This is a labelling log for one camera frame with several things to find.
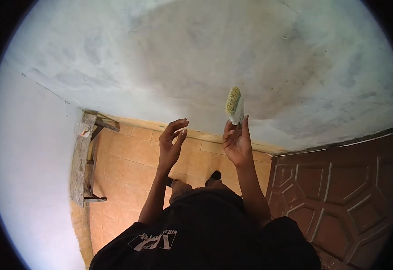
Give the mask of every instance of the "brush bristles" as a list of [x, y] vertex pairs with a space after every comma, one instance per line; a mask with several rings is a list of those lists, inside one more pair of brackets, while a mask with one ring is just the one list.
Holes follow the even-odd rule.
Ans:
[[240, 89], [237, 86], [234, 86], [229, 92], [225, 105], [225, 111], [228, 116], [234, 116], [234, 113], [237, 110], [238, 101], [240, 100], [241, 96]]

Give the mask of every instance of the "leg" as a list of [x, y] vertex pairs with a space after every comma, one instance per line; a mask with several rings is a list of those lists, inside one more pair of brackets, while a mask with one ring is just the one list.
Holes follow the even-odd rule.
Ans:
[[216, 180], [216, 179], [210, 178], [206, 182], [206, 187], [214, 188], [214, 189], [226, 189], [226, 190], [231, 191], [231, 189], [229, 187], [227, 187], [224, 183], [222, 183], [222, 180], [220, 180], [220, 179]]
[[171, 193], [171, 198], [170, 198], [170, 204], [180, 195], [187, 191], [192, 190], [192, 186], [189, 184], [186, 184], [185, 182], [174, 179], [171, 183], [171, 188], [172, 188], [172, 193]]
[[220, 171], [214, 171], [210, 176], [210, 178], [206, 181], [205, 187], [215, 188], [215, 189], [226, 189], [230, 191], [231, 189], [225, 186], [224, 183], [222, 183], [221, 176], [222, 174]]

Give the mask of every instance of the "wooden door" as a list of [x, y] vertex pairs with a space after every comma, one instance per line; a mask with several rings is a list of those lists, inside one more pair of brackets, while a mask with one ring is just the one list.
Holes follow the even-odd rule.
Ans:
[[273, 158], [273, 218], [296, 220], [323, 269], [367, 269], [393, 225], [393, 134]]

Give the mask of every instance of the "finger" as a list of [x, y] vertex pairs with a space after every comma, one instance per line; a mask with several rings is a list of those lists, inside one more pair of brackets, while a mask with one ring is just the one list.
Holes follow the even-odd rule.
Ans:
[[189, 121], [187, 121], [186, 118], [178, 119], [174, 122], [169, 123], [167, 128], [165, 128], [164, 133], [172, 135], [172, 133], [177, 131], [178, 129], [180, 129], [182, 127], [187, 127], [188, 124], [189, 124]]
[[181, 132], [181, 130], [172, 133], [171, 140], [174, 140], [174, 138], [177, 137], [180, 134], [180, 132]]
[[224, 143], [222, 143], [223, 148], [227, 148], [237, 141], [237, 138], [241, 135], [240, 130], [235, 130], [230, 136], [228, 136]]
[[224, 132], [226, 133], [227, 131], [230, 131], [232, 129], [232, 123], [231, 120], [226, 121]]
[[184, 139], [187, 136], [187, 129], [183, 129], [182, 131], [176, 132], [178, 133], [177, 141], [174, 144], [174, 147], [181, 148], [181, 145], [184, 142]]
[[243, 137], [247, 139], [251, 139], [251, 135], [249, 134], [249, 124], [248, 124], [248, 118], [249, 116], [247, 115], [242, 122], [242, 135]]
[[234, 133], [234, 130], [225, 131], [225, 133], [224, 133], [223, 136], [222, 136], [222, 143], [225, 143], [225, 142], [228, 140], [228, 138], [229, 138], [233, 133]]

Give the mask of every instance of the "foot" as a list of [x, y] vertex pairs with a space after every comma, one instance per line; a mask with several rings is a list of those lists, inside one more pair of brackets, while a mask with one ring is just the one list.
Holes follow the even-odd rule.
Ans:
[[222, 176], [222, 174], [221, 174], [220, 171], [214, 171], [214, 172], [212, 173], [212, 175], [210, 176], [210, 178], [207, 179], [207, 181], [206, 181], [206, 183], [204, 184], [204, 186], [207, 187], [207, 185], [208, 185], [208, 183], [209, 183], [210, 180], [220, 180], [220, 179], [221, 179], [221, 176]]
[[167, 178], [167, 187], [171, 187], [172, 181], [174, 181], [174, 179], [172, 179], [171, 177]]
[[220, 171], [214, 171], [212, 175], [210, 176], [210, 179], [215, 179], [215, 180], [220, 180], [222, 177], [222, 174]]

